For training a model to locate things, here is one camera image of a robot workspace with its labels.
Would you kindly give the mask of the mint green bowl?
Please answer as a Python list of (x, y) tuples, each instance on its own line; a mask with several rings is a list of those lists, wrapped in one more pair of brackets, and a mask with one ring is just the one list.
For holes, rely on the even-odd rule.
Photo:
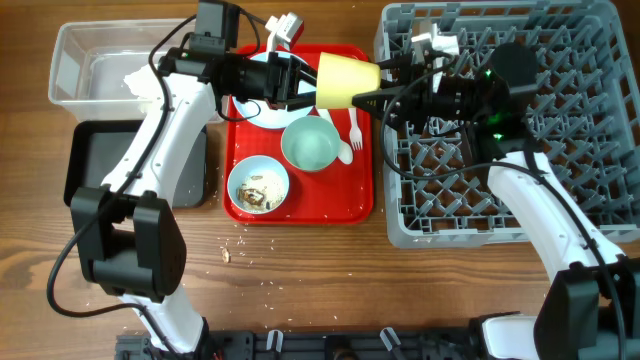
[(281, 151), (294, 168), (319, 172), (338, 157), (342, 140), (336, 127), (320, 116), (296, 119), (283, 131)]

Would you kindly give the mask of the white napkin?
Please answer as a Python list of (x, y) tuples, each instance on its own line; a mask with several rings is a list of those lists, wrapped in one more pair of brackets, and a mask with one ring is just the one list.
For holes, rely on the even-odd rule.
[(130, 92), (139, 99), (157, 100), (163, 96), (160, 83), (149, 65), (126, 75), (123, 81)]

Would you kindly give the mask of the white plastic fork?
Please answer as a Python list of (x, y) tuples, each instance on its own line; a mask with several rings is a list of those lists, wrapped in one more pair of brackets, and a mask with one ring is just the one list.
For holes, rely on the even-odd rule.
[(354, 151), (361, 150), (363, 148), (363, 136), (357, 122), (357, 109), (349, 108), (348, 113), (349, 113), (350, 125), (351, 125), (350, 131), (349, 131), (349, 139), (351, 142), (351, 146)]

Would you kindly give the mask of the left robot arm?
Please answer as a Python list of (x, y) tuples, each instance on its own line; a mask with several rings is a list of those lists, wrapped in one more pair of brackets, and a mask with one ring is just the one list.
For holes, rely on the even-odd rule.
[(84, 278), (132, 309), (150, 334), (148, 352), (165, 359), (212, 359), (218, 347), (207, 321), (192, 307), (181, 283), (186, 244), (171, 206), (193, 145), (221, 112), (224, 97), (295, 110), (314, 103), (301, 82), (317, 73), (278, 47), (292, 47), (303, 32), (293, 13), (268, 20), (256, 47), (265, 61), (236, 52), (246, 11), (226, 1), (202, 1), (181, 22), (181, 43), (158, 43), (148, 64), (160, 95), (131, 145), (97, 187), (81, 187), (71, 199), (74, 226), (67, 249), (76, 251)]

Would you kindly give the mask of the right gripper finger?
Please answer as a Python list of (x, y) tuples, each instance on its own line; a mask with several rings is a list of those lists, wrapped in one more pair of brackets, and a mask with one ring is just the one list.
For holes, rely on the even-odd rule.
[(374, 118), (382, 119), (389, 103), (403, 89), (404, 86), (392, 86), (357, 94), (352, 97), (351, 104)]
[(383, 60), (377, 62), (377, 65), (381, 70), (388, 69), (402, 69), (410, 68), (412, 65), (413, 56), (411, 54), (404, 54), (392, 59)]

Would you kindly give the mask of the yellow plastic cup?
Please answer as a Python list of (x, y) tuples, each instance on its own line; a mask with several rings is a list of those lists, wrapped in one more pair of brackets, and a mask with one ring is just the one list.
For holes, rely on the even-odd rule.
[(346, 109), (356, 95), (380, 88), (381, 69), (377, 64), (323, 52), (316, 77), (316, 107)]

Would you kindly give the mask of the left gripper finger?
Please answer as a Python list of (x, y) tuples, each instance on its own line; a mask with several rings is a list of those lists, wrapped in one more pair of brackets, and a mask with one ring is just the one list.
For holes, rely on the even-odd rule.
[(317, 70), (307, 64), (303, 59), (297, 56), (291, 55), (290, 71), (294, 74), (294, 77), (298, 80), (305, 81), (307, 83), (317, 82)]
[(285, 102), (287, 111), (295, 111), (306, 107), (312, 107), (316, 104), (316, 93), (307, 92), (297, 94)]

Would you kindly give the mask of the white plastic spoon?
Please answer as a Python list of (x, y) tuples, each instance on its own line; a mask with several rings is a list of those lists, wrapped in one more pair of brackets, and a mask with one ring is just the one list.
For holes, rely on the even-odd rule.
[[(331, 115), (330, 115), (328, 110), (317, 108), (317, 112), (323, 119), (327, 120), (329, 123), (334, 125), (334, 121), (333, 121), (333, 119), (332, 119), (332, 117), (331, 117)], [(342, 139), (340, 139), (339, 153), (338, 153), (337, 157), (345, 165), (350, 165), (353, 162), (353, 159), (354, 159), (353, 151), (352, 151), (351, 147), (349, 146), (348, 143), (346, 143)]]

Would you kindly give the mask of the light blue plate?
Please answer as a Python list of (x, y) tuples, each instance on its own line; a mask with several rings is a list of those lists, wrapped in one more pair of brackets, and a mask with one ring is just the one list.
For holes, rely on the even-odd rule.
[[(278, 56), (283, 59), (289, 59), (291, 57), (300, 60), (303, 64), (308, 63), (300, 56), (291, 54), (286, 51), (276, 51)], [(258, 62), (267, 62), (268, 55), (266, 52), (259, 52), (249, 57), (251, 60)], [(316, 87), (306, 81), (301, 81), (298, 88), (298, 94), (315, 92)], [(283, 129), (286, 128), (293, 121), (310, 115), (314, 106), (307, 106), (297, 110), (288, 111), (285, 109), (271, 109), (265, 101), (261, 100), (249, 100), (247, 102), (240, 102), (235, 97), (231, 97), (233, 105), (238, 113), (237, 117), (246, 118), (248, 121), (260, 128), (264, 129)]]

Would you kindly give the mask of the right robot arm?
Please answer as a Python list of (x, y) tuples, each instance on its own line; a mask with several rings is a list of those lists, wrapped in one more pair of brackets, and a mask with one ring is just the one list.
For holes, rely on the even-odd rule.
[(535, 54), (500, 45), (470, 79), (446, 76), (454, 56), (432, 51), (433, 67), (410, 57), (382, 79), (378, 64), (357, 65), (350, 105), (389, 126), (458, 121), (464, 165), (478, 173), (529, 237), (551, 286), (540, 312), (478, 319), (472, 347), (484, 359), (635, 359), (639, 355), (639, 263), (588, 219), (553, 174), (528, 128), (536, 90)]

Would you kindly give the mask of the light blue bowl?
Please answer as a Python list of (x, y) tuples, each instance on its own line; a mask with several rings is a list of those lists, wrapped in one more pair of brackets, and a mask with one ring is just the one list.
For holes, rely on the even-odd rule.
[(277, 161), (276, 159), (266, 156), (266, 155), (254, 155), (250, 156), (246, 159), (241, 160), (238, 164), (236, 164), (232, 169), (227, 179), (227, 193), (230, 197), (231, 202), (240, 209), (241, 212), (248, 213), (250, 215), (264, 215), (275, 211), (278, 207), (280, 207), (284, 201), (275, 209), (267, 213), (263, 214), (255, 214), (249, 213), (244, 208), (241, 207), (237, 196), (236, 190), (241, 185), (243, 180), (250, 175), (261, 174), (264, 172), (274, 172), (278, 174), (284, 181), (287, 191), (286, 197), (288, 195), (290, 189), (290, 180), (287, 170), (284, 166)]

